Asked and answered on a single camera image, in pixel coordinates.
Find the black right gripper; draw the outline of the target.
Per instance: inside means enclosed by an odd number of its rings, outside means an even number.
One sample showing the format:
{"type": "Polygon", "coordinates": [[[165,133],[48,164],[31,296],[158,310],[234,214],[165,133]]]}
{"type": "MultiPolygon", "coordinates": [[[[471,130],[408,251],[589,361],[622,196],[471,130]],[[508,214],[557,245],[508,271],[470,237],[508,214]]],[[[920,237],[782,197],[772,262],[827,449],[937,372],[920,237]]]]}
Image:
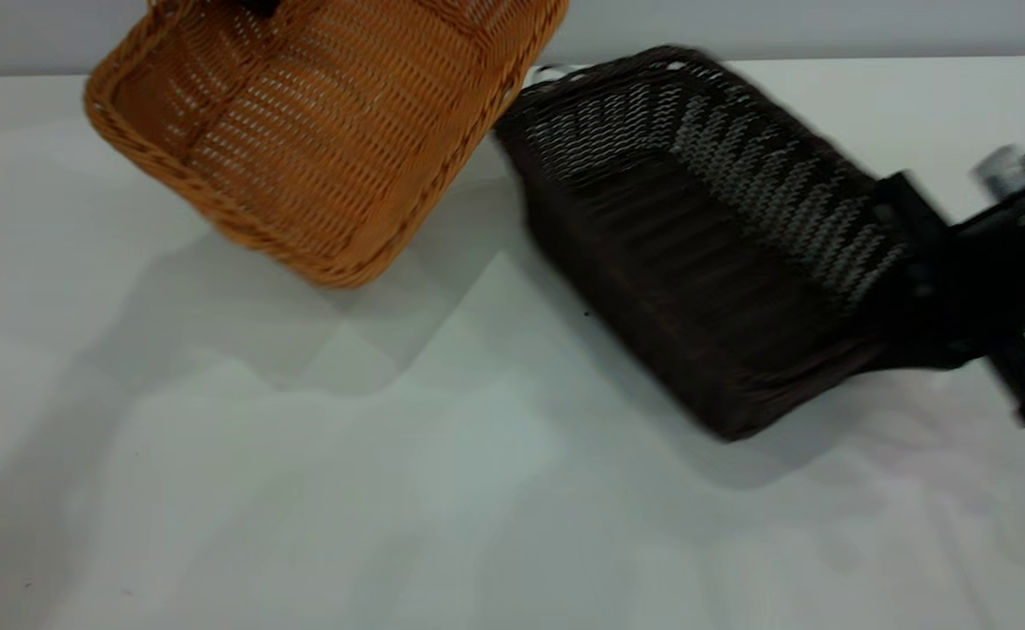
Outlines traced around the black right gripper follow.
{"type": "Polygon", "coordinates": [[[1025,188],[950,226],[907,175],[877,187],[907,255],[875,287],[881,370],[991,364],[1025,426],[1025,188]]]}

